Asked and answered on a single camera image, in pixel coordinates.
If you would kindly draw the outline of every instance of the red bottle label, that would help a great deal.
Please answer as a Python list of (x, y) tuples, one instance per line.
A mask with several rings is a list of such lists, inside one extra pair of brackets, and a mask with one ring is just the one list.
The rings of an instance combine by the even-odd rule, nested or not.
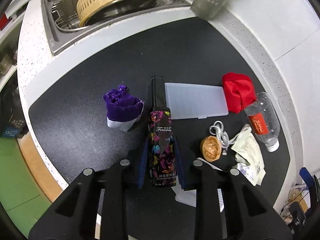
[(263, 119), (262, 113), (249, 116), (249, 119), (256, 134), (261, 135), (268, 133), (268, 127)]

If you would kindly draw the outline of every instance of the empty water bottle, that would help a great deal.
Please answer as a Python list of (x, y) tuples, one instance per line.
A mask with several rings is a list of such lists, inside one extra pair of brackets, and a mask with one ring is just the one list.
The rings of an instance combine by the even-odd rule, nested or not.
[(250, 119), (257, 139), (263, 142), (269, 152), (279, 148), (280, 123), (276, 111), (266, 92), (257, 94), (257, 100), (244, 109)]

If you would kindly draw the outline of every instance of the purple cloth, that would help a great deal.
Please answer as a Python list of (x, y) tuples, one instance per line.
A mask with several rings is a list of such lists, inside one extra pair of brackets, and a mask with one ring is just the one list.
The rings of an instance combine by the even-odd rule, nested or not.
[(127, 122), (136, 119), (141, 114), (144, 102), (127, 94), (127, 89), (125, 85), (120, 85), (118, 90), (111, 89), (103, 96), (109, 120)]

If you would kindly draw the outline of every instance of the tile grout line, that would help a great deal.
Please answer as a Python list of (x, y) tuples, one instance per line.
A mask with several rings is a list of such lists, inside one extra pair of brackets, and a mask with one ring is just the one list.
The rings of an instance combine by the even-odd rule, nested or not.
[(318, 30), (320, 30), (320, 28), (316, 29), (313, 33), (311, 33), (308, 37), (306, 37), (303, 41), (301, 41), (300, 43), (298, 43), (296, 46), (294, 46), (292, 49), (290, 49), (289, 51), (287, 51), (286, 53), (284, 53), (282, 56), (280, 56), (279, 58), (277, 58), (276, 60), (274, 60), (274, 62), (276, 62), (278, 59), (282, 58), (284, 55), (288, 54), (291, 50), (295, 49), (296, 47), (298, 47), (301, 43), (303, 43), (304, 41), (306, 41), (307, 39), (309, 39), (313, 34), (315, 34)]
[(21, 204), (20, 204), (20, 205), (18, 205), (18, 206), (15, 206), (15, 207), (13, 207), (13, 208), (10, 208), (10, 209), (6, 210), (6, 212), (8, 212), (8, 211), (10, 211), (10, 210), (12, 210), (12, 209), (14, 209), (14, 208), (17, 208), (17, 207), (19, 207), (19, 206), (21, 206), (21, 205), (23, 205), (23, 204), (25, 204), (25, 203), (29, 202), (30, 200), (33, 200), (33, 199), (35, 199), (36, 197), (39, 197), (39, 196), (40, 196), (40, 194), (39, 194), (38, 196), (35, 196), (35, 197), (33, 197), (33, 198), (31, 198), (31, 199), (29, 199), (29, 200), (27, 200), (27, 201), (25, 201), (25, 202), (21, 203)]

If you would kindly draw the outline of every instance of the white wall tile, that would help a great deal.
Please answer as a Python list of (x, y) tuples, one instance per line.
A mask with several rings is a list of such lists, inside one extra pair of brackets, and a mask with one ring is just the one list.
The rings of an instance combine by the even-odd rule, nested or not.
[(226, 6), (260, 40), (273, 60), (320, 28), (308, 0), (229, 0)]
[(320, 30), (276, 61), (296, 107), (304, 165), (320, 175)]

